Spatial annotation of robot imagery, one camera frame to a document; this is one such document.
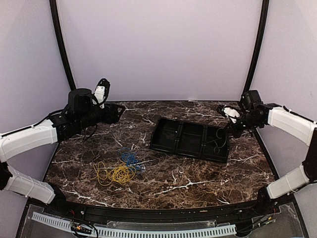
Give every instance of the yellow string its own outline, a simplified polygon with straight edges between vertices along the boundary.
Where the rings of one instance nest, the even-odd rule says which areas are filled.
[[[83,178],[83,175],[86,172],[84,172],[80,178],[84,181],[92,181],[97,179],[101,186],[109,186],[112,184],[112,182],[125,185],[127,182],[131,181],[136,174],[135,168],[133,166],[127,167],[126,163],[115,164],[114,169],[110,170],[109,172],[109,168],[106,167],[103,161],[99,161],[96,165],[94,164],[93,168],[96,172],[96,176],[94,178]]]

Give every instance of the marble tabletop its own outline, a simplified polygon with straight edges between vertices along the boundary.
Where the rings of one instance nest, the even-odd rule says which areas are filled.
[[[167,155],[149,149],[159,117],[225,126],[218,104],[235,102],[122,102],[127,110],[116,124],[99,124],[83,141],[76,135],[60,144],[46,182],[58,185],[68,201],[134,209],[184,209],[255,200],[262,186],[274,181],[269,164],[254,137],[245,132],[230,137],[227,164]],[[145,171],[126,185],[101,186],[93,164],[110,168],[120,161],[118,149],[133,148]]]

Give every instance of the black beam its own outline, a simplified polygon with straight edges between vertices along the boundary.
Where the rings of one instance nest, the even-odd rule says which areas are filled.
[[[252,55],[252,59],[251,59],[251,64],[250,64],[246,84],[244,85],[244,89],[243,89],[242,93],[248,92],[250,90],[252,79],[254,76],[254,72],[256,71],[258,58],[260,55],[261,44],[262,44],[263,35],[264,35],[265,24],[266,24],[266,17],[267,17],[267,12],[268,12],[268,3],[269,3],[269,0],[263,0],[263,2],[262,2],[262,9],[261,9],[261,16],[260,16],[256,44],[254,46],[254,51],[253,51],[253,55]]]
[[[68,81],[70,90],[75,90],[76,85],[75,85],[74,78],[73,78],[73,75],[71,73],[70,65],[68,62],[68,57],[67,57],[67,53],[66,53],[64,40],[63,40],[63,35],[61,32],[61,28],[60,28],[56,0],[50,0],[50,5],[51,5],[52,19],[53,19],[54,30],[55,30],[55,35],[56,35],[56,39],[57,39],[57,44],[58,44],[58,48],[59,48],[61,61],[63,62],[63,66],[64,66],[64,70],[66,73],[66,77],[67,77],[67,81]]]

